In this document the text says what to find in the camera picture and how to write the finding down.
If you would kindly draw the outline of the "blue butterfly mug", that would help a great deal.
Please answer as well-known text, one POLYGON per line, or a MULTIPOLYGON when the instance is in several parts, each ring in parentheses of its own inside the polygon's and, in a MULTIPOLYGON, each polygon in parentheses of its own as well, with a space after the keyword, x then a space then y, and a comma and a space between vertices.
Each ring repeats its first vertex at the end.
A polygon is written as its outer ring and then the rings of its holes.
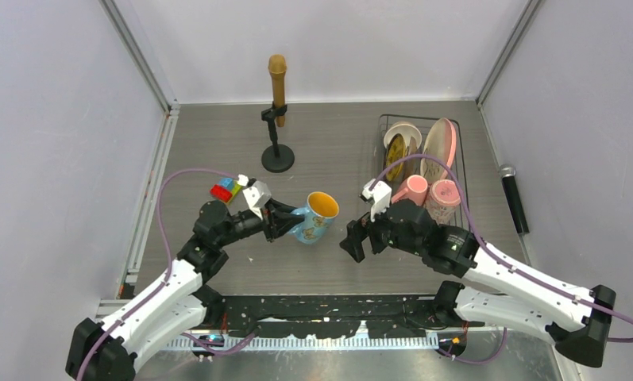
POLYGON ((303 244, 315 244, 326 233, 334 219, 339 215, 337 201, 322 191, 311 192, 304 207, 291 212, 303 217, 303 221, 289 230, 289 234, 303 244))

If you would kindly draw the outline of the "plain pink mug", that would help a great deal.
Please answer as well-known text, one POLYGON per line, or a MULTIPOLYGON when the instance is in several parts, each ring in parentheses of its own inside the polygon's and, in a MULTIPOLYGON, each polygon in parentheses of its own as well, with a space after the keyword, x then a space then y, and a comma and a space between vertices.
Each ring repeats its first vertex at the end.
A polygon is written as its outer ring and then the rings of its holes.
POLYGON ((408 199, 417 206, 423 206, 429 190, 427 180, 421 175, 410 175, 400 185, 398 191, 392 196, 391 203, 408 199))

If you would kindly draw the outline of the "pink patterned mug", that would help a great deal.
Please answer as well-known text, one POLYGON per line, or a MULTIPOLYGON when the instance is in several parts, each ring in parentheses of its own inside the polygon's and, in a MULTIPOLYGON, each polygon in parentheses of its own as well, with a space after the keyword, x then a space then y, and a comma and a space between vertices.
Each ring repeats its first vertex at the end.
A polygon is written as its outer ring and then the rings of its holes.
POLYGON ((441 179, 430 186, 425 208, 441 225, 449 224, 461 204, 457 185, 449 179, 441 179))

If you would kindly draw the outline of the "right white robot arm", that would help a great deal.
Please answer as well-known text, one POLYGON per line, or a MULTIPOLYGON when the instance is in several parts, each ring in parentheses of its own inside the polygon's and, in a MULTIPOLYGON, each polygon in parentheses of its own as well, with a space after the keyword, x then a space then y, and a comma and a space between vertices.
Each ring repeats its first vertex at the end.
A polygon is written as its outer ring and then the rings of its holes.
POLYGON ((408 200, 375 217, 364 214, 346 226, 340 246, 356 262, 365 258, 363 241, 378 254, 387 247, 416 255, 432 270, 456 277, 434 296, 433 315, 442 325, 466 322, 511 328, 552 344, 575 363, 599 368, 612 323, 616 293, 598 285, 578 287, 544 275, 480 244, 466 229, 436 223, 408 200))

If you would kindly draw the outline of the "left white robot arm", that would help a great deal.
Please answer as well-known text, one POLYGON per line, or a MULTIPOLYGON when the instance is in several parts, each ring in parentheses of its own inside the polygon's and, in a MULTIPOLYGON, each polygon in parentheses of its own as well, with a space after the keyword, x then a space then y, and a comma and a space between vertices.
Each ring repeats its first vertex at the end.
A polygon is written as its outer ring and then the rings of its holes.
POLYGON ((198 325, 216 327, 226 302, 207 283, 229 259, 224 247, 258 233, 272 242, 302 223, 304 214, 274 199, 257 213, 231 214, 223 202, 205 203, 192 237, 160 278, 101 321, 87 318, 75 327, 66 373, 76 380, 132 380, 174 337, 198 325))

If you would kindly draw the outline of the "colourful toy block stack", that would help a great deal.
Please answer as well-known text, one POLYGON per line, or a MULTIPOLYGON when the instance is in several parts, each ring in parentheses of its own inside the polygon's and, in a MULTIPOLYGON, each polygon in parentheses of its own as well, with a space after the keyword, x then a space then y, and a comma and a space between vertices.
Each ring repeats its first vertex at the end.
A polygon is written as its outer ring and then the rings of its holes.
POLYGON ((241 185, 230 177, 220 179, 210 189, 210 195, 225 204, 230 204, 241 190, 241 185))

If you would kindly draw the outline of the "yellow plate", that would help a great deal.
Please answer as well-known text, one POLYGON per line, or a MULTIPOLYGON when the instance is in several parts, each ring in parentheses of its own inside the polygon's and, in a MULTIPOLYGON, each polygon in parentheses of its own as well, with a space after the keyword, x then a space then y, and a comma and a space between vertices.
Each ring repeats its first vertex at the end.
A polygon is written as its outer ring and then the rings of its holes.
POLYGON ((387 146, 385 156, 385 166, 389 167, 389 171, 385 175, 387 181, 395 182, 401 177, 404 170, 404 163, 397 164, 396 166, 392 166, 392 164, 404 158, 406 153, 407 143, 404 137, 399 133, 395 134, 387 146))

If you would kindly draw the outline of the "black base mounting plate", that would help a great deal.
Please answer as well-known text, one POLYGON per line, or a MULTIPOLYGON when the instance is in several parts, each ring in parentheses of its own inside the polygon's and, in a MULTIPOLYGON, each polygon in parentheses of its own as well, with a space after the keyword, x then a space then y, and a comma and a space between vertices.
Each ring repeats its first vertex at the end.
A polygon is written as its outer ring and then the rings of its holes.
POLYGON ((419 337, 426 330, 460 329, 465 322, 430 295, 224 296, 197 329, 222 329, 232 337, 318 339, 352 337, 362 326, 371 338, 419 337))

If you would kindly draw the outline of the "white ceramic bowl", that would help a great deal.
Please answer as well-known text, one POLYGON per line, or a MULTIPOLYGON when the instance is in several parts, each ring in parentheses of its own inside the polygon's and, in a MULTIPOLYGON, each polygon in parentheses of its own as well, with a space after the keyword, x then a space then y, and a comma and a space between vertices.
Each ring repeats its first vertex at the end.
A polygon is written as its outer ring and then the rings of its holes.
POLYGON ((409 121, 398 121, 390 126, 384 134, 383 144, 385 148, 389 146, 396 134, 401 135, 406 144, 410 144, 411 140, 414 140, 417 148, 422 146, 423 135, 420 130, 409 121))

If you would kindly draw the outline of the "large pink cream plate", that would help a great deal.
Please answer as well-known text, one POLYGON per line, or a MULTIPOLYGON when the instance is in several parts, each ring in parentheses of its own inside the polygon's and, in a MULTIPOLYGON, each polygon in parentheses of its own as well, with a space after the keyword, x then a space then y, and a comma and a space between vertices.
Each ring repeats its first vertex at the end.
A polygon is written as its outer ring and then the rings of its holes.
MULTIPOLYGON (((452 167, 456 154, 457 131, 452 121, 438 119, 430 128, 423 144, 422 153, 434 156, 448 167, 452 167)), ((429 183, 445 179, 445 169, 433 160, 421 159, 420 175, 429 183)))

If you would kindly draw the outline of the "brown microphone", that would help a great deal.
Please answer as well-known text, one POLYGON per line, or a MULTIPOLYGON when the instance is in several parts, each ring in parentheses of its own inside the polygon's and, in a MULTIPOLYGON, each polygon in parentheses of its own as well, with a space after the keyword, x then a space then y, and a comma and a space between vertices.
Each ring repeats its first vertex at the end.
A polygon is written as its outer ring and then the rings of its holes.
POLYGON ((285 75, 287 62, 283 55, 274 54, 268 60, 268 72, 272 80, 272 104, 276 108, 286 105, 285 99, 285 75))

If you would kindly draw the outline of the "black handheld microphone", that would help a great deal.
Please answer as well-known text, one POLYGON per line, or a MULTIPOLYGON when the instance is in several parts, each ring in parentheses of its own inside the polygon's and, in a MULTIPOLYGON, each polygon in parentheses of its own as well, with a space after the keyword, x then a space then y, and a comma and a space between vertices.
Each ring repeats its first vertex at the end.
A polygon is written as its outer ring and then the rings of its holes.
POLYGON ((526 235, 530 229, 516 182, 516 169, 510 164, 504 164, 499 167, 499 174, 515 231, 519 235, 526 235))

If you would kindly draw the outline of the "aluminium frame rail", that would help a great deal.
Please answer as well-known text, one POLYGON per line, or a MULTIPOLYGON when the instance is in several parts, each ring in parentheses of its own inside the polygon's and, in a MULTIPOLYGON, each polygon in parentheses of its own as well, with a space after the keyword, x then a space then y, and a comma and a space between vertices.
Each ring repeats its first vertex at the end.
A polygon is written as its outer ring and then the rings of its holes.
POLYGON ((130 291, 136 286, 138 280, 145 246, 155 213, 155 201, 162 184, 179 112, 180 104, 176 103, 166 113, 164 123, 158 134, 149 171, 145 177, 145 184, 139 194, 139 208, 133 224, 133 235, 129 244, 126 263, 122 276, 119 279, 117 299, 129 296, 130 291))

